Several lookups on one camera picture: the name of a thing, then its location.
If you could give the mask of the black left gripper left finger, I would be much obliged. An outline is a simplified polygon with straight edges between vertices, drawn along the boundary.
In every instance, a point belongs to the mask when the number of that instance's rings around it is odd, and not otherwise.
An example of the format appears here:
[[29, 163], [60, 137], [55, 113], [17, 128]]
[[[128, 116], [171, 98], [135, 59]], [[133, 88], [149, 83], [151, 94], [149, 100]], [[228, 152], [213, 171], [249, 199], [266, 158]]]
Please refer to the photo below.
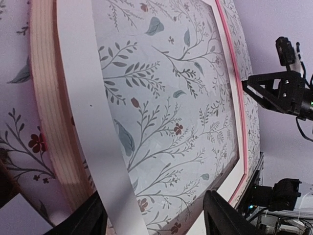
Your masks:
[[95, 192], [70, 217], [45, 235], [104, 235], [107, 221], [106, 210]]

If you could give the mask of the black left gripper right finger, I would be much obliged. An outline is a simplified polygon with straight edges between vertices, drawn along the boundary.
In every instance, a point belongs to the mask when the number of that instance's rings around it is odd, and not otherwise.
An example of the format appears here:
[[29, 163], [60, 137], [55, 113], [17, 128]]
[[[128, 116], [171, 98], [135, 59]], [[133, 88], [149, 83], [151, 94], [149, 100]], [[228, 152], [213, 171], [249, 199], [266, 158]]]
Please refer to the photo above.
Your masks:
[[263, 235], [216, 191], [206, 191], [203, 213], [207, 235]]

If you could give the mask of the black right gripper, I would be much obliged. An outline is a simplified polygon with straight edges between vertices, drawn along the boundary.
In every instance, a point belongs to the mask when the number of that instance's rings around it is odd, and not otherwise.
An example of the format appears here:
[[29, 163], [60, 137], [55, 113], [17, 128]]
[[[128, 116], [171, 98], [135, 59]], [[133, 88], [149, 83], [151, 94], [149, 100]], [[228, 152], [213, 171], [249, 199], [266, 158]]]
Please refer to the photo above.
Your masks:
[[[279, 79], [278, 89], [274, 80]], [[300, 73], [275, 72], [251, 75], [242, 81], [245, 93], [263, 108], [313, 120], [313, 92], [305, 87]]]

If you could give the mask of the landscape photo print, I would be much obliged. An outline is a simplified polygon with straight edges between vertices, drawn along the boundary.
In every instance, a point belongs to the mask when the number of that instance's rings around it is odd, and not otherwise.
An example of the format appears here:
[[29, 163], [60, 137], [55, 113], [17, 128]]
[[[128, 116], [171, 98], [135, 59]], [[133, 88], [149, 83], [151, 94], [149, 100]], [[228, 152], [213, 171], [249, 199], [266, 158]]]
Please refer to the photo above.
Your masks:
[[50, 235], [53, 226], [29, 202], [8, 172], [7, 150], [0, 149], [0, 233], [2, 235]]

